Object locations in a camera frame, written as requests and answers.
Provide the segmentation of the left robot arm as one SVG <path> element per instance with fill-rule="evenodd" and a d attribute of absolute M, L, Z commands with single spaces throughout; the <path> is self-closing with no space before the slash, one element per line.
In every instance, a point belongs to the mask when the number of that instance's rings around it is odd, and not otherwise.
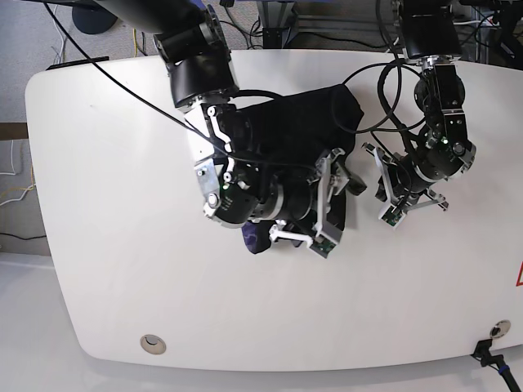
<path fill-rule="evenodd" d="M 395 1 L 400 38 L 404 44 L 403 65 L 421 69 L 414 99 L 424 119 L 418 134 L 393 114 L 384 95 L 384 84 L 394 69 L 387 65 L 378 79 L 378 98 L 400 133 L 405 155 L 364 144 L 380 171 L 376 198 L 383 204 L 378 217 L 396 227 L 407 213 L 448 203 L 433 190 L 441 180 L 457 178 L 475 161 L 476 147 L 469 140 L 463 112 L 465 89 L 454 62 L 462 55 L 448 1 Z"/>

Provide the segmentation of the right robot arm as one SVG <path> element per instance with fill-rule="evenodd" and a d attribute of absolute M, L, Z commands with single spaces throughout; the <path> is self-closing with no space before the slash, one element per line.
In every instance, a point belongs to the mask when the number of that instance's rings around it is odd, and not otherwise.
<path fill-rule="evenodd" d="M 190 1 L 104 1 L 151 33 L 175 106 L 202 139 L 193 149 L 203 211 L 239 228 L 251 253 L 279 241 L 327 256 L 346 197 L 365 183 L 346 167 L 363 111 L 342 84 L 282 96 L 239 87 L 221 23 Z"/>

